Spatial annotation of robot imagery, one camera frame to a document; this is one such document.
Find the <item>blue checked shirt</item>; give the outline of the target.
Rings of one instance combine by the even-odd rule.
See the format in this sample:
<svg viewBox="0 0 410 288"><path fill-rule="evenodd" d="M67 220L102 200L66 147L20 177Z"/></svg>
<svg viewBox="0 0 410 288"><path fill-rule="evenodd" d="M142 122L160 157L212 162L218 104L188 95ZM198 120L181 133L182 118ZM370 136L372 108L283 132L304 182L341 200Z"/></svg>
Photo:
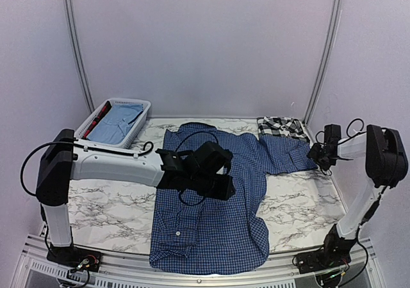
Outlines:
<svg viewBox="0 0 410 288"><path fill-rule="evenodd" d="M149 263L166 272L231 275L250 271L268 258L268 228L257 217L267 175L314 170L308 143L272 135L235 135L190 122L166 131L167 150L195 150L218 142L233 154L235 194L226 201L202 199L194 191L156 192Z"/></svg>

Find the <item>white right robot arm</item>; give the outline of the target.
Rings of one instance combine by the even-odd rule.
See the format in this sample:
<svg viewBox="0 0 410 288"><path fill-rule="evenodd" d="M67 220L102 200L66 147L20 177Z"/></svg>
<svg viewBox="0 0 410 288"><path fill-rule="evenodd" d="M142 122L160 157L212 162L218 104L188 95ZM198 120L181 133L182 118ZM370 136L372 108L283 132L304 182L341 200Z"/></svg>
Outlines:
<svg viewBox="0 0 410 288"><path fill-rule="evenodd" d="M375 214L385 190L396 187L406 177L409 162L400 133L378 125L367 125L365 131L348 138L341 137L339 125L326 125L324 142L313 144L307 156L324 171L337 161L365 158L367 184L346 215L328 232L317 255L319 264L329 268L349 255L359 229Z"/></svg>

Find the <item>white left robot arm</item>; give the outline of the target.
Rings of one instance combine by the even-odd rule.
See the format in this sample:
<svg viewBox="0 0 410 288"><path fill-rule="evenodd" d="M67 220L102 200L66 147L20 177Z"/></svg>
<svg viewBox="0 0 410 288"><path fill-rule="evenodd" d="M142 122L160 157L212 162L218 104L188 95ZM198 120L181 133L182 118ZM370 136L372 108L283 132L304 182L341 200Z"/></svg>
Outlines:
<svg viewBox="0 0 410 288"><path fill-rule="evenodd" d="M62 130L42 146L35 197L40 202L51 239L51 254L68 266L81 260L74 246L68 215L72 180L106 179L134 182L183 193L189 189L203 198L227 201L234 194L230 176L233 154L217 139L197 150L155 149L152 142L141 151L104 147L75 138Z"/></svg>

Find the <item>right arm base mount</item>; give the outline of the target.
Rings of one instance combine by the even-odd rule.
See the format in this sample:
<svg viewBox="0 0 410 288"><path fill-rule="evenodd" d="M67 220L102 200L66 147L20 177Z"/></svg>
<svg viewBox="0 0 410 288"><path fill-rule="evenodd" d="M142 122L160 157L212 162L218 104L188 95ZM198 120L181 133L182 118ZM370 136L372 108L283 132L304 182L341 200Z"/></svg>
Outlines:
<svg viewBox="0 0 410 288"><path fill-rule="evenodd" d="M350 264L350 262L350 255L334 255L326 257L323 250L298 253L292 260L293 265L299 269L300 274L346 266L347 264Z"/></svg>

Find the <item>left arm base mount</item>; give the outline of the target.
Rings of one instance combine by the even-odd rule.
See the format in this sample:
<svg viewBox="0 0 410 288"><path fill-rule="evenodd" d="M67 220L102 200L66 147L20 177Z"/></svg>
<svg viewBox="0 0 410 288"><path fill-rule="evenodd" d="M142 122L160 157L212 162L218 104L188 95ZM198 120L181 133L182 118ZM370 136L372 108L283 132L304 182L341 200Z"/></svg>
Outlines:
<svg viewBox="0 0 410 288"><path fill-rule="evenodd" d="M53 248L47 253L47 260L55 262L62 266L75 269L80 264L83 264L87 270L91 272L97 272L101 265L102 253L87 250L84 248L66 247L66 248Z"/></svg>

